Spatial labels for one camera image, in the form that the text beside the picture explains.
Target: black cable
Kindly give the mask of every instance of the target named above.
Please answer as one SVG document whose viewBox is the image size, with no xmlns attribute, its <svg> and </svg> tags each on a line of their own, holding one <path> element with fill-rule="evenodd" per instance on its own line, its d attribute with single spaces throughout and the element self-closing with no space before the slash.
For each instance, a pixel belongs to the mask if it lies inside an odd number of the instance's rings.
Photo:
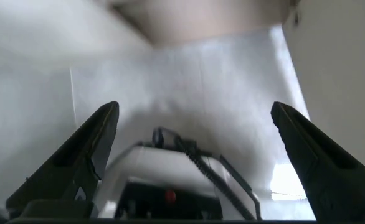
<svg viewBox="0 0 365 224">
<path fill-rule="evenodd" d="M 179 150 L 185 152 L 188 158 L 193 161 L 196 167 L 201 171 L 205 177 L 207 177 L 231 202 L 235 209 L 246 220 L 255 220 L 254 216 L 247 210 L 245 205 L 239 200 L 238 196 L 231 190 L 231 188 L 224 182 L 224 180 L 214 172 L 202 159 L 202 157 L 196 154 L 196 147 L 188 146 L 184 140 L 176 134 L 174 131 L 170 131 L 166 128 L 158 128 L 174 136 L 174 143 Z"/>
</svg>

